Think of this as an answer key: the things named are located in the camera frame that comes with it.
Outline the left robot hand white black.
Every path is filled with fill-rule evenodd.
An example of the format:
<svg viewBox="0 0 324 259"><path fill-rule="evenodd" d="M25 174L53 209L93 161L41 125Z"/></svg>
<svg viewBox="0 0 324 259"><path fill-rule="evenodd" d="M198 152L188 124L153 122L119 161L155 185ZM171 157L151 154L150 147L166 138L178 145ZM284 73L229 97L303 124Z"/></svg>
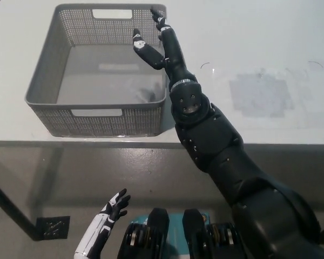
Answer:
<svg viewBox="0 0 324 259"><path fill-rule="evenodd" d="M75 250L74 259L100 258L115 223L127 214L125 209L129 205L130 195L124 188L116 193L95 215Z"/></svg>

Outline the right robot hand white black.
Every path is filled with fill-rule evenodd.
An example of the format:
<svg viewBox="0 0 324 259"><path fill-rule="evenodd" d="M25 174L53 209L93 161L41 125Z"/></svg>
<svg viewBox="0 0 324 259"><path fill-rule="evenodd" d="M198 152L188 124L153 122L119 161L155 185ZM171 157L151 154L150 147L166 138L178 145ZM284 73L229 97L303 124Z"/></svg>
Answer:
<svg viewBox="0 0 324 259"><path fill-rule="evenodd" d="M150 8L150 12L152 19L156 23L156 28L160 32L158 39L163 44L164 54L161 54L143 40L137 28L133 30L132 37L135 53L153 69L164 69L170 80L170 87L173 87L173 85L178 84L180 81L197 82L195 75L187 69L174 29L156 9Z"/></svg>

